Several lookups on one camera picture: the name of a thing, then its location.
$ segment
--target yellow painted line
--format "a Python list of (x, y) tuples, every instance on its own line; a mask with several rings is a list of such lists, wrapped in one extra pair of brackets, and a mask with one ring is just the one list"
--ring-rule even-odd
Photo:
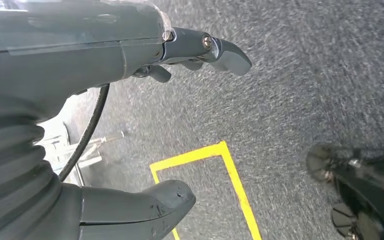
[(224, 165), (226, 165), (227, 172), (229, 173), (230, 180), (233, 184), (234, 191), (239, 199), (240, 208), (242, 209), (243, 216), (248, 224), (252, 239), (262, 240), (256, 218), (254, 217), (254, 213), (251, 209), (250, 202), (248, 201), (247, 194), (245, 193), (244, 186), (242, 186), (241, 179), (239, 178), (235, 163), (233, 162), (231, 153), (229, 152), (228, 145), (225, 141), (222, 141), (218, 146), (220, 148), (221, 156), (223, 157)]
[[(152, 163), (149, 165), (152, 177), (156, 184), (160, 182), (158, 179), (157, 171), (168, 169), (183, 164), (192, 163), (198, 160), (207, 159), (210, 157), (221, 156), (229, 174), (230, 180), (233, 184), (233, 188), (236, 192), (237, 198), (239, 199), (240, 208), (242, 209), (243, 216), (245, 217), (246, 224), (248, 225), (253, 240), (262, 240), (260, 231), (258, 229), (257, 221), (254, 217), (253, 210), (248, 201), (247, 194), (245, 193), (244, 186), (242, 185), (241, 179), (239, 178), (238, 171), (236, 170), (235, 163), (233, 162), (232, 156), (229, 152), (228, 145), (225, 141), (219, 144), (206, 146), (197, 150), (193, 150), (178, 156), (168, 158), (159, 162)], [(173, 235), (175, 240), (180, 240), (176, 229), (173, 229)]]
[(218, 144), (206, 146), (197, 150), (193, 150), (181, 155), (168, 158), (166, 160), (152, 163), (151, 165), (149, 165), (149, 167), (151, 168), (152, 172), (156, 172), (163, 169), (168, 169), (168, 168), (176, 167), (179, 165), (188, 164), (198, 160), (203, 160), (203, 159), (214, 157), (214, 156), (220, 156), (221, 154), (219, 152), (218, 146), (219, 146)]

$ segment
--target black brake hose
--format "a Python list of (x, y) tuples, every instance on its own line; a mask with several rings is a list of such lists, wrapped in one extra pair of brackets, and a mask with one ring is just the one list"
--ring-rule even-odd
[(100, 88), (98, 100), (96, 101), (95, 109), (93, 110), (92, 116), (90, 116), (89, 122), (87, 123), (86, 129), (84, 129), (83, 134), (81, 135), (80, 141), (78, 142), (77, 147), (74, 152), (68, 159), (67, 164), (64, 166), (62, 171), (59, 173), (59, 179), (63, 182), (67, 176), (70, 174), (72, 169), (75, 167), (76, 163), (79, 161), (83, 152), (85, 151), (86, 146), (91, 140), (92, 134), (94, 133), (99, 119), (101, 118), (102, 110), (104, 109), (105, 102), (107, 101), (108, 91), (110, 90), (110, 84), (106, 84)]

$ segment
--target bolt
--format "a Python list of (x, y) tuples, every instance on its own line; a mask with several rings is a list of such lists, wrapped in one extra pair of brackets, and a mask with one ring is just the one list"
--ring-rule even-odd
[(355, 234), (353, 231), (349, 231), (347, 239), (348, 240), (359, 240), (359, 236), (357, 234)]
[(213, 40), (211, 39), (210, 36), (204, 35), (202, 37), (202, 45), (204, 46), (205, 49), (211, 49), (211, 46), (213, 45)]
[(173, 41), (173, 39), (175, 38), (175, 36), (173, 36), (173, 33), (172, 32), (170, 32), (170, 33), (168, 33), (168, 37), (167, 37), (167, 42), (170, 42), (170, 41)]
[(349, 160), (348, 164), (357, 169), (362, 166), (362, 163), (359, 159), (351, 159)]

